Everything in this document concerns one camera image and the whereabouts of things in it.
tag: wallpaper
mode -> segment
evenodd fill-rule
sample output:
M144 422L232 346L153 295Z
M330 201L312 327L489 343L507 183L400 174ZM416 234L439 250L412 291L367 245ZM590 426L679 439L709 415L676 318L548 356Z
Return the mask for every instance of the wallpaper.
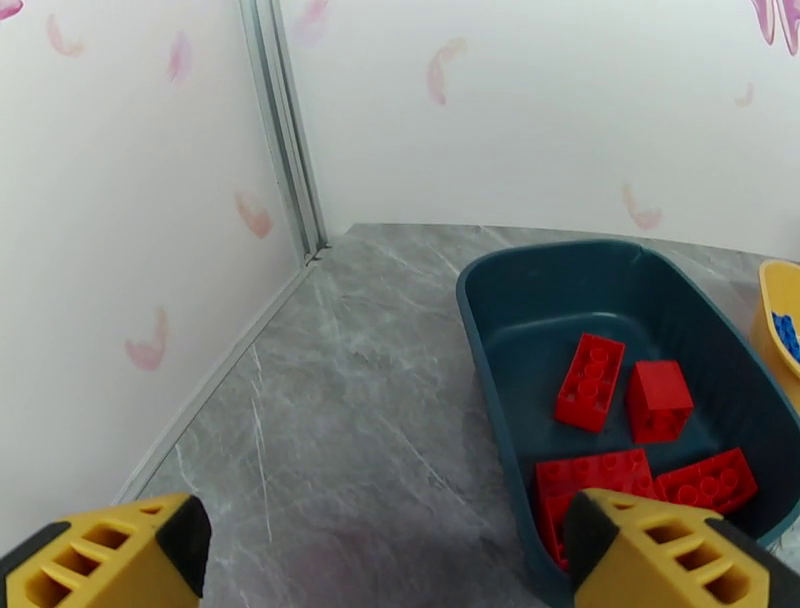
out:
M333 233L501 224L800 256L796 0L282 11Z
M110 503L301 261L235 2L0 0L0 57L2 553Z

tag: yellow plastic bowl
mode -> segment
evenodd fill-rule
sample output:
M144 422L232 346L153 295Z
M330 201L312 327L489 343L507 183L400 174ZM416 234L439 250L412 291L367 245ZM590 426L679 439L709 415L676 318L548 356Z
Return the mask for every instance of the yellow plastic bowl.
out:
M758 276L761 303L750 328L750 344L800 414L800 364L786 350L772 322L773 312L791 315L795 329L800 329L800 266L769 260L761 264Z

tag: lego brick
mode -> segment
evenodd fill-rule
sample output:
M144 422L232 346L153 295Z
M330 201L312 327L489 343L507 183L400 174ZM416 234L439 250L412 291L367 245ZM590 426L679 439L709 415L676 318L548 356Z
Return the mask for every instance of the lego brick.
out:
M545 548L564 570L563 521L575 494L586 488L604 488L658 499L644 450L609 452L536 465L537 525Z
M625 345L583 334L556 398L554 418L599 433L608 416Z
M546 499L539 509L539 532L547 552L559 568L568 569L567 554L564 549L564 520L567 509L575 495L556 496Z
M773 312L772 322L775 324L775 331L783 346L795 361L800 362L800 344L797 342L797 332L794 329L791 315L778 315Z
M659 475L656 488L667 502L713 509L723 515L741 507L758 491L739 448Z
M676 361L640 361L625 394L631 434L636 443L675 441L694 409Z

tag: plastic bin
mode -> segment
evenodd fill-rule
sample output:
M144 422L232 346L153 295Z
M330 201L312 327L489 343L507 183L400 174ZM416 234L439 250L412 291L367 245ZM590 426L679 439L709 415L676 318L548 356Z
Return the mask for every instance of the plastic bin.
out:
M456 294L526 570L554 608L572 606L572 590L534 525L534 467L634 447L624 396L636 361L677 360L695 404L677 441L641 446L653 475L741 447L759 492L731 521L767 545L800 513L797 413L744 337L666 258L612 240L510 249L469 265ZM626 345L601 433L553 419L583 332Z
M800 266L781 260L769 260L758 271L761 301L750 328L750 344L761 355L778 384L800 412L800 364L781 342L772 313L791 315L800 329Z

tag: gray marble countertop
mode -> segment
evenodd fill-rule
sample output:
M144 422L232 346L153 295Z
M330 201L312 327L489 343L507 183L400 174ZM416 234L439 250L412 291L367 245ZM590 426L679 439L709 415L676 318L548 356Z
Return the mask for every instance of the gray marble countertop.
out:
M538 607L455 302L506 247L594 235L363 225L334 243L145 495L202 498L204 606ZM761 258L638 239L747 332ZM793 527L775 547L800 566Z

